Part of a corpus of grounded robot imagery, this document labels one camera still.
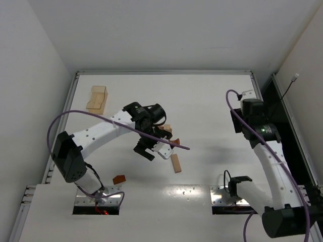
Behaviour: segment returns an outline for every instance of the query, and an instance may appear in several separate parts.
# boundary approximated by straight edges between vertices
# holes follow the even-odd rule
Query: white table surface
[[[175,148],[182,172],[175,174],[170,160],[136,154],[135,133],[102,146],[86,160],[104,184],[123,174],[125,200],[119,216],[72,215],[76,187],[65,183],[57,169],[49,185],[38,185],[20,242],[32,241],[243,241],[246,215],[212,215],[209,186],[222,185],[223,172],[247,175],[269,193],[261,164],[242,134],[235,134],[225,102],[228,89],[253,89],[249,75],[81,75],[71,109],[86,110],[93,85],[107,87],[104,116],[123,106],[159,103],[167,113],[174,138],[190,151]],[[231,103],[239,107],[235,95]],[[100,122],[70,114],[71,134]],[[196,189],[183,195],[183,186]],[[248,241],[303,241],[304,236],[270,239],[261,218],[250,220]]]

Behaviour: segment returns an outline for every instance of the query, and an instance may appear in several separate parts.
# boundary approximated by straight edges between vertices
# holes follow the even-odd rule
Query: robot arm
[[[254,91],[246,91],[241,98],[241,108],[234,111],[267,142],[273,151],[284,159],[281,138],[276,127],[269,123],[264,102],[254,96]],[[283,237],[304,234],[306,219],[303,203],[282,165],[276,161],[267,147],[233,115],[232,120],[236,133],[243,133],[250,142],[251,148],[259,158],[268,180],[271,196],[260,190],[247,176],[232,177],[229,192],[232,197],[245,199],[261,216],[263,227],[269,237]],[[319,217],[316,206],[309,207],[310,226]]]
[[[156,138],[169,140],[172,134],[159,129],[161,124],[156,124],[163,117],[166,119],[166,113],[159,104],[143,107],[134,102],[112,116],[111,120]],[[72,135],[62,132],[54,145],[53,161],[66,182],[75,183],[87,193],[95,194],[102,188],[102,183],[97,174],[87,169],[89,165],[84,159],[102,145],[129,132],[129,129],[108,122],[101,122]],[[141,136],[134,151],[153,160],[154,156],[146,149],[157,152],[163,159],[168,159],[173,153],[173,146]]]

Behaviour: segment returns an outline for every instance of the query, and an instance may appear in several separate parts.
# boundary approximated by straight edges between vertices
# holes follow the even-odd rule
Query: red wire
[[[96,211],[97,213],[99,213],[99,214],[101,214],[101,215],[102,215],[101,211],[97,208],[97,204],[95,205],[94,209],[95,209],[95,211]]]

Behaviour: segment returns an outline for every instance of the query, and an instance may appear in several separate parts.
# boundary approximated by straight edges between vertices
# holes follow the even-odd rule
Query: black cable
[[[272,119],[273,115],[275,114],[279,104],[281,103],[281,101],[283,100],[284,96],[286,95],[286,93],[288,92],[288,90],[290,89],[290,87],[292,86],[292,84],[294,83],[295,81],[292,79],[291,83],[289,84],[288,88],[286,89],[285,93],[282,95],[281,99],[277,102],[277,105],[276,107],[274,108],[274,110],[272,111],[271,113],[271,116],[270,116],[270,119]]]
[[[166,120],[167,120],[167,117],[166,117],[166,113],[165,113],[165,120],[163,122],[161,122],[160,124],[155,124],[155,125],[152,125],[154,127],[158,127],[158,126],[162,126],[166,123]]]
[[[100,179],[99,174],[96,172],[96,170],[93,168],[93,166],[92,166],[92,165],[90,165],[90,164],[88,164],[88,163],[86,163],[86,162],[84,162],[84,163],[85,163],[85,166],[86,166],[86,167],[90,168],[90,169],[94,172],[94,175],[95,175],[95,176],[96,176],[96,178],[99,180],[99,182],[100,182],[100,184],[101,184],[101,187],[104,187],[104,186],[103,186],[103,183],[101,182],[101,179]]]
[[[223,186],[224,186],[223,188],[224,188],[224,191],[226,191],[227,193],[230,193],[230,191],[227,190],[227,188],[226,188],[226,173],[228,173],[228,176],[231,179],[230,172],[228,170],[225,170],[224,174],[223,174]]]

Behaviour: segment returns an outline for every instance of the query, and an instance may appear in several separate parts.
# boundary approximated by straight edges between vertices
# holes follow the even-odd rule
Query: small wooden block
[[[174,172],[175,173],[182,172],[180,161],[178,159],[177,154],[171,155],[171,160],[172,160],[172,163],[173,163]]]
[[[115,178],[113,178],[113,184],[119,184],[119,183],[123,183],[126,181],[126,177],[124,175],[117,175]]]
[[[180,139],[170,140],[171,143],[180,144]]]
[[[171,129],[171,125],[164,125],[164,130],[170,130]]]
[[[103,114],[107,100],[107,89],[105,86],[92,86],[91,99],[86,105],[86,109],[93,114]]]

